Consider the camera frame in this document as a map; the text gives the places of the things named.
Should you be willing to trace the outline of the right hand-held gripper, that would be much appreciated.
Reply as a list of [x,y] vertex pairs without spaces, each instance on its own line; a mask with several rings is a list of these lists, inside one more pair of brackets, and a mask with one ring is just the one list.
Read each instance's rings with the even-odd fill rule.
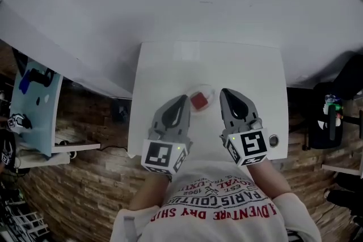
[[[254,102],[236,90],[223,88],[220,106],[226,128],[220,137],[234,163],[242,167],[262,162],[269,151],[268,131]],[[235,126],[235,119],[249,123]]]

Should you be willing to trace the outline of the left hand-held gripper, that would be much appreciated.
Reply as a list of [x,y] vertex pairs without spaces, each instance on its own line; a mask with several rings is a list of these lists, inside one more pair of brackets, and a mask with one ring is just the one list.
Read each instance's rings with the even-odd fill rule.
[[[192,146],[187,136],[190,126],[191,102],[180,95],[164,103],[155,112],[148,139],[143,142],[141,165],[148,171],[162,175],[175,175]],[[177,134],[166,133],[176,129]]]

